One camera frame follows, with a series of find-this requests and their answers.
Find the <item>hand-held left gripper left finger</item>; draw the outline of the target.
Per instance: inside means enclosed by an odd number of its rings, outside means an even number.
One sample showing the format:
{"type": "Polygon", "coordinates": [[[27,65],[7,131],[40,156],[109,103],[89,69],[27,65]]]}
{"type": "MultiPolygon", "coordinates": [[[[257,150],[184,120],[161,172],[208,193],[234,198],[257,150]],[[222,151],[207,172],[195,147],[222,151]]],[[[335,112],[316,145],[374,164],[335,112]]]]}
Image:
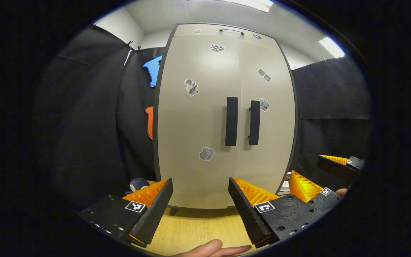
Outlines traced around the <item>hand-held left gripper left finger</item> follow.
{"type": "Polygon", "coordinates": [[[109,195],[78,212],[86,223],[127,244],[151,244],[173,194],[172,178],[124,197],[109,195]]]}

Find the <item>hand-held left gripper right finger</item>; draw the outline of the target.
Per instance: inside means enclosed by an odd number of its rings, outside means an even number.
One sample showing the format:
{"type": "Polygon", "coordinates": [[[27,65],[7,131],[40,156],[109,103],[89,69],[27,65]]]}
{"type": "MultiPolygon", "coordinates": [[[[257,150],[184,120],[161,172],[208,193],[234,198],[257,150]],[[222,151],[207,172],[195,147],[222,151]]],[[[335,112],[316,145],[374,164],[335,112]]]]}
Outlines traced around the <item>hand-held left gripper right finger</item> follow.
{"type": "Polygon", "coordinates": [[[306,230],[323,216],[320,209],[290,194],[251,205],[233,177],[229,179],[228,192],[256,248],[285,241],[306,230]]]}

